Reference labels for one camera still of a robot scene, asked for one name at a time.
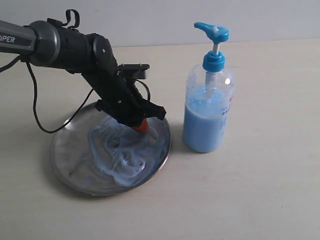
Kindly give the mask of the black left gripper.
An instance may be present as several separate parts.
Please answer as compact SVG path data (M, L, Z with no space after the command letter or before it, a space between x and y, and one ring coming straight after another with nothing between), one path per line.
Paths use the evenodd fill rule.
M149 129L147 119L163 120L166 110L163 106L149 103L133 85L134 80L120 75L110 75L106 71L81 74L100 97L98 109L104 111L119 123L132 127L138 133Z

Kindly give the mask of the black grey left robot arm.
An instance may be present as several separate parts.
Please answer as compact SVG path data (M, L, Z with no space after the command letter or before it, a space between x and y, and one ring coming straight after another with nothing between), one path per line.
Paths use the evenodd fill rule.
M135 85L146 78L150 66L118 64L109 40L99 34L82 34L51 18L25 26L2 21L0 50L15 54L28 67L82 75L99 96L95 108L138 132L145 131L148 118L165 118L165 109L142 97Z

